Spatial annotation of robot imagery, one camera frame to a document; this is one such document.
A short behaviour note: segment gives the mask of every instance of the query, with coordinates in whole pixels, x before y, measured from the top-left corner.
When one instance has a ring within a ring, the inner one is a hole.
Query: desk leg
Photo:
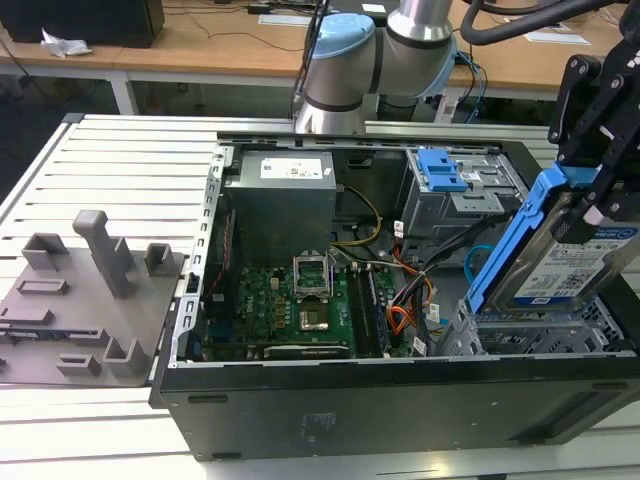
[[[203,108],[207,104],[207,96],[204,92],[204,85],[202,83],[198,84],[198,92],[196,99],[196,107]]]
[[[138,104],[133,94],[133,85],[126,77],[110,79],[113,96],[116,97],[120,115],[138,115]]]
[[[453,115],[456,113],[459,98],[460,96],[458,94],[451,94],[445,90],[442,93],[434,123],[451,123],[453,121]]]

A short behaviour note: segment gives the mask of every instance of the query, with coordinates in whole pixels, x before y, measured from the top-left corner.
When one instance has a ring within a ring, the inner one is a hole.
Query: chip
[[[316,301],[306,301],[299,308],[300,330],[329,330],[329,305]]]

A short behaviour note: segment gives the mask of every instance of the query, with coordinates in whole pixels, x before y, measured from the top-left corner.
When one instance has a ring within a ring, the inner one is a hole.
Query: floor
[[[38,154],[66,113],[116,114],[111,86],[104,81],[37,78],[35,84],[23,78],[23,96],[10,95],[0,77],[0,201],[9,193]],[[198,105],[196,85],[136,83],[140,111],[148,115],[224,116],[283,118],[288,114],[289,89],[234,85],[205,86],[206,104]],[[454,121],[464,122],[475,98],[458,108]],[[518,101],[485,105],[479,123],[544,124],[549,103]],[[431,122],[435,103],[419,102],[414,121]],[[376,98],[368,95],[363,104],[366,119],[376,119]]]

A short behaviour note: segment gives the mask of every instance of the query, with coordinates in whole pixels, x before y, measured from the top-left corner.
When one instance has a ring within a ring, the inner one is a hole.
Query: blue plastic latch
[[[469,188],[449,153],[442,148],[418,150],[418,165],[432,192],[466,192]]]

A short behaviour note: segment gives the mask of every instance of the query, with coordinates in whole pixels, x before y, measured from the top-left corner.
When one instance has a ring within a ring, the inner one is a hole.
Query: side panel
[[[563,443],[628,403],[630,390],[513,382],[165,398],[196,459],[210,461]]]

